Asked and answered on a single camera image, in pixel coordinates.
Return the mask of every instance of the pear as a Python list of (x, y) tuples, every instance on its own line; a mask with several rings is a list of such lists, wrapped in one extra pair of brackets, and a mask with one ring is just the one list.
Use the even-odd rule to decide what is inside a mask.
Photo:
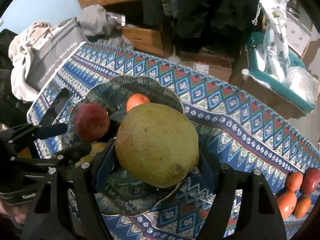
[(132, 108), (120, 125), (115, 147), (126, 171), (159, 188), (178, 184), (199, 162), (195, 127), (182, 113), (160, 104)]

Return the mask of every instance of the tomato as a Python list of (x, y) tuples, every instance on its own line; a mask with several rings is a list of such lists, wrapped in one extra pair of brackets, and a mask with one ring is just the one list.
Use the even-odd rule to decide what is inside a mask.
[(282, 215), (282, 218), (285, 219), (294, 210), (296, 204), (297, 204), (297, 196), (292, 191), (287, 191), (283, 193), (280, 197), (277, 199), (277, 203)]
[(311, 206), (311, 198), (304, 196), (298, 201), (296, 208), (294, 209), (294, 215), (296, 218), (302, 218), (309, 210)]
[(129, 112), (135, 106), (139, 106), (142, 104), (148, 104), (148, 103), (150, 103), (150, 100), (145, 95), (134, 94), (134, 95), (130, 96), (127, 101), (127, 107), (126, 107), (127, 112)]
[(301, 184), (302, 184), (302, 180), (303, 180), (303, 176), (300, 172), (294, 172), (292, 173), (286, 182), (286, 188), (287, 190), (290, 191), (296, 191), (297, 189), (300, 188)]
[(73, 126), (83, 141), (94, 142), (108, 132), (110, 117), (102, 106), (85, 104), (76, 111)]
[(304, 195), (309, 195), (314, 192), (320, 180), (320, 171), (317, 168), (307, 170), (301, 185), (301, 192)]

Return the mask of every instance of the bolt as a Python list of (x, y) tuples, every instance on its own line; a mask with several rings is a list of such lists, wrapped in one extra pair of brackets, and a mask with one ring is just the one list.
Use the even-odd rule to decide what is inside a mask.
[(221, 163), (221, 164), (220, 164), (220, 167), (221, 167), (222, 169), (224, 169), (224, 170), (229, 169), (229, 165), (228, 165), (227, 163)]
[(51, 168), (50, 170), (49, 170), (49, 174), (54, 174), (55, 172), (57, 171), (57, 169), (56, 168)]
[(90, 163), (82, 163), (81, 168), (86, 169), (90, 167)]
[(256, 175), (258, 175), (258, 176), (261, 175), (261, 171), (258, 170), (258, 169), (254, 169), (254, 170), (253, 170), (253, 173), (256, 174)]

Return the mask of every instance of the orange tomato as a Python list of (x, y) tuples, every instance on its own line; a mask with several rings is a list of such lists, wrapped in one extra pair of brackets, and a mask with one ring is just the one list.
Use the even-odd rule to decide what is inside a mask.
[(297, 189), (300, 188), (301, 184), (302, 184), (302, 180), (303, 180), (303, 176), (300, 172), (294, 172), (292, 173), (286, 182), (286, 188), (287, 190), (290, 191), (296, 191)]
[(142, 94), (134, 94), (129, 97), (127, 101), (127, 112), (129, 112), (132, 108), (138, 105), (150, 103), (149, 98)]
[(297, 196), (292, 191), (287, 191), (283, 193), (280, 197), (277, 199), (277, 203), (282, 215), (282, 218), (285, 219), (294, 210), (296, 204), (297, 204)]
[(311, 206), (311, 198), (309, 196), (304, 196), (298, 201), (296, 208), (294, 209), (294, 216), (296, 218), (302, 218), (309, 210)]

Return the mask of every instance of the apple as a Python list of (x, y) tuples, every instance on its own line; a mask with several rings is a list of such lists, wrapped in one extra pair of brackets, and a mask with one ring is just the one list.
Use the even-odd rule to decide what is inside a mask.
[(73, 126), (83, 141), (94, 142), (108, 132), (110, 117), (100, 105), (85, 104), (76, 111)]
[(309, 195), (313, 193), (318, 186), (319, 180), (320, 180), (319, 169), (317, 168), (308, 169), (303, 178), (303, 182), (300, 188), (301, 192), (304, 195)]

